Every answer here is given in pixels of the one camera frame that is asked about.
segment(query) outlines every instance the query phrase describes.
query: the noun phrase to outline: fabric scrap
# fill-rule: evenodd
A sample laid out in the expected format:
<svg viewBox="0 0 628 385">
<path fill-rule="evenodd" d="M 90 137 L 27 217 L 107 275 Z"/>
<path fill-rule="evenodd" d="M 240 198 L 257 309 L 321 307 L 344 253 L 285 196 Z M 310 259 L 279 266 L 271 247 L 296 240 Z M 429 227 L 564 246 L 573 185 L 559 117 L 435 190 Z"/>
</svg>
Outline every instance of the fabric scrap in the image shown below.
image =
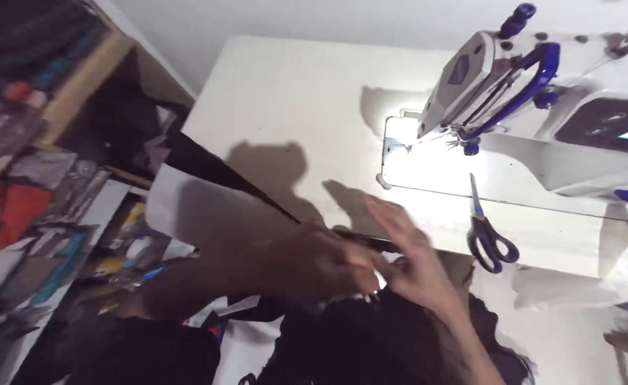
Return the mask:
<svg viewBox="0 0 628 385">
<path fill-rule="evenodd" d="M 19 237 L 51 201 L 50 191 L 0 181 L 0 250 Z"/>
</svg>

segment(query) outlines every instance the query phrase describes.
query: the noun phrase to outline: person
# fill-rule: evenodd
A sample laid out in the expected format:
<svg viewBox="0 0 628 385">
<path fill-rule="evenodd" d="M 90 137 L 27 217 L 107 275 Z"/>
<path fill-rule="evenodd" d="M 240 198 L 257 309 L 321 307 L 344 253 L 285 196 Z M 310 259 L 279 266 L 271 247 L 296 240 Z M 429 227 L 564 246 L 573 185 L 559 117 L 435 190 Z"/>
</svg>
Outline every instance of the person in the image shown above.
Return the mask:
<svg viewBox="0 0 628 385">
<path fill-rule="evenodd" d="M 399 262 L 306 223 L 239 256 L 169 265 L 100 334 L 88 335 L 67 384 L 211 384 L 219 361 L 216 337 L 181 321 L 218 297 L 245 293 L 298 304 L 286 313 L 258 384 L 504 384 L 427 235 L 401 207 L 370 195 L 362 199 L 402 251 Z M 374 271 L 387 281 L 380 292 Z M 380 301 L 343 300 L 322 313 L 307 310 L 358 293 L 378 293 Z M 440 324 L 459 352 L 457 374 L 446 372 L 436 347 Z"/>
</svg>

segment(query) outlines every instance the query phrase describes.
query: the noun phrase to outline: wooden shelf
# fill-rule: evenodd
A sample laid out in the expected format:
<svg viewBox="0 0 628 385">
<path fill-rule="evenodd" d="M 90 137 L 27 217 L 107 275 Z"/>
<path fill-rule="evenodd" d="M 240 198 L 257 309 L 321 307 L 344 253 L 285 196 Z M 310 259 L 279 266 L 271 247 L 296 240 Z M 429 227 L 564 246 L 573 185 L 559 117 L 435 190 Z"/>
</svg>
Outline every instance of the wooden shelf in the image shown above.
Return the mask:
<svg viewBox="0 0 628 385">
<path fill-rule="evenodd" d="M 38 140 L 38 147 L 49 151 L 55 149 L 55 144 L 79 114 L 83 104 L 114 72 L 135 44 L 134 39 L 119 30 L 107 32 L 93 52 L 79 62 L 73 75 L 45 107 L 43 118 L 48 122 L 48 129 Z"/>
</svg>

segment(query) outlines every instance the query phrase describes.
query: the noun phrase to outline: industrial sewing machine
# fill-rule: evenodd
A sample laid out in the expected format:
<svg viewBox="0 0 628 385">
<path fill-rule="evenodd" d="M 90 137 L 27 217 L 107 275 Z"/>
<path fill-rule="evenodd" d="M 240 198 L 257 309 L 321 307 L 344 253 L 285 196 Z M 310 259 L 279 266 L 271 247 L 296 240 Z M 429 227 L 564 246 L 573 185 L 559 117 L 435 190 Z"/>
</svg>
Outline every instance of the industrial sewing machine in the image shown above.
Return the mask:
<svg viewBox="0 0 628 385">
<path fill-rule="evenodd" d="M 379 181 L 469 196 L 473 172 L 484 200 L 628 220 L 628 33 L 523 32 L 535 10 L 477 32 L 421 114 L 388 118 Z"/>
</svg>

